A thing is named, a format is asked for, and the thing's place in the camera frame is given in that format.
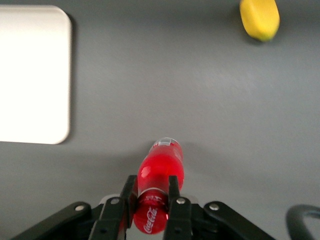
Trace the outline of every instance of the white board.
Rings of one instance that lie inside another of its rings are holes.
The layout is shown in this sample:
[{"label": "white board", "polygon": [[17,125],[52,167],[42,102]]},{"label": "white board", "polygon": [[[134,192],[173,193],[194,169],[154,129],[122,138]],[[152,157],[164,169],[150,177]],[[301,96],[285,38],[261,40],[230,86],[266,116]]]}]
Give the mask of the white board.
[{"label": "white board", "polygon": [[0,5],[0,141],[58,144],[68,136],[71,33],[58,7]]}]

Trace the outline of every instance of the gray floor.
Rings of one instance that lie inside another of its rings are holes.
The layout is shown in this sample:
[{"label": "gray floor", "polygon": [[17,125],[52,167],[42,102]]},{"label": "gray floor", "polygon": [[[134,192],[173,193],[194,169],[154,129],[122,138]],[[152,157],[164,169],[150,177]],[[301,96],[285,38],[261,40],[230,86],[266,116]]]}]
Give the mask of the gray floor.
[{"label": "gray floor", "polygon": [[320,1],[278,0],[268,43],[246,35],[237,0],[0,0],[25,2],[73,18],[71,133],[0,142],[0,239],[118,193],[161,137],[183,147],[183,193],[276,239],[290,206],[320,206]]}]

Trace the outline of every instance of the red plastic bottle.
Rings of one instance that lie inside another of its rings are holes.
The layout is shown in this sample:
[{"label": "red plastic bottle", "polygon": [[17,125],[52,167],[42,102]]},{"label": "red plastic bottle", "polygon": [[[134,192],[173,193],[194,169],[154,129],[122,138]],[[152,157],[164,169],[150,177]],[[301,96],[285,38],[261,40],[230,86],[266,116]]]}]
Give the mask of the red plastic bottle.
[{"label": "red plastic bottle", "polygon": [[184,183],[183,152],[179,143],[169,137],[154,143],[143,160],[137,175],[138,205],[134,224],[145,234],[163,231],[168,220],[169,176]]}]

